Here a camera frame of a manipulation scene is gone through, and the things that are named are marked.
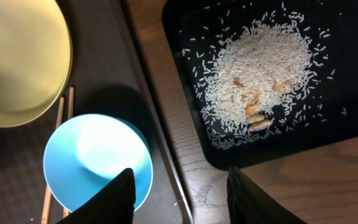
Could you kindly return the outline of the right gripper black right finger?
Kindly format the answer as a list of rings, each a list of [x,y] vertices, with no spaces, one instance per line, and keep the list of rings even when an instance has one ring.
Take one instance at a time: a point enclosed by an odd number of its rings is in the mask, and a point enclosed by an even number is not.
[[[227,206],[231,224],[305,224],[234,166],[228,170]]]

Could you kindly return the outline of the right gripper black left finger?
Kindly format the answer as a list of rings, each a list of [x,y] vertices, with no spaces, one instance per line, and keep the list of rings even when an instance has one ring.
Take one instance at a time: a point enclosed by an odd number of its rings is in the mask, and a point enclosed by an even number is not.
[[[94,197],[57,224],[132,224],[135,178],[124,169]]]

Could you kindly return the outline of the light blue bowl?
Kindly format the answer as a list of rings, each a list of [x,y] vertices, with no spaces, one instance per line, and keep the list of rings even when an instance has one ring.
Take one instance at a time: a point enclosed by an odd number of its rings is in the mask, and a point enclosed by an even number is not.
[[[135,178],[138,210],[153,182],[150,149],[130,122],[103,114],[83,114],[65,121],[55,133],[56,167],[50,188],[55,199],[74,212],[124,169]]]

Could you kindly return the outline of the wooden chopstick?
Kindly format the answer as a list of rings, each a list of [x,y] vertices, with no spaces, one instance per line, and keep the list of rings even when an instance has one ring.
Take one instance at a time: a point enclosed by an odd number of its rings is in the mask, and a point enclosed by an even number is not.
[[[67,120],[73,117],[73,110],[74,110],[74,97],[75,97],[75,89],[73,86],[69,89],[68,95],[68,107],[67,107]],[[67,209],[63,209],[63,218],[67,217],[70,212]]]
[[[57,155],[56,155],[56,150],[54,149],[54,147],[56,146],[55,133],[63,121],[64,105],[65,105],[65,98],[60,97],[58,102],[58,112],[55,122],[55,130],[50,136],[44,151],[43,171],[46,181],[46,189],[45,189],[44,204],[42,209],[41,224],[49,224],[49,220],[50,220],[52,197],[54,196],[53,190],[50,188],[50,184],[53,182],[52,175],[55,173],[55,167],[57,166],[56,165]]]

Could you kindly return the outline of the yellow plate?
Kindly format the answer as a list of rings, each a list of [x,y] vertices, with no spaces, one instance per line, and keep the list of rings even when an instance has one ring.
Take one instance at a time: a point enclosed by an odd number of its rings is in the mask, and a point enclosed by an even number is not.
[[[0,1],[0,128],[42,116],[72,65],[67,22],[55,0]]]

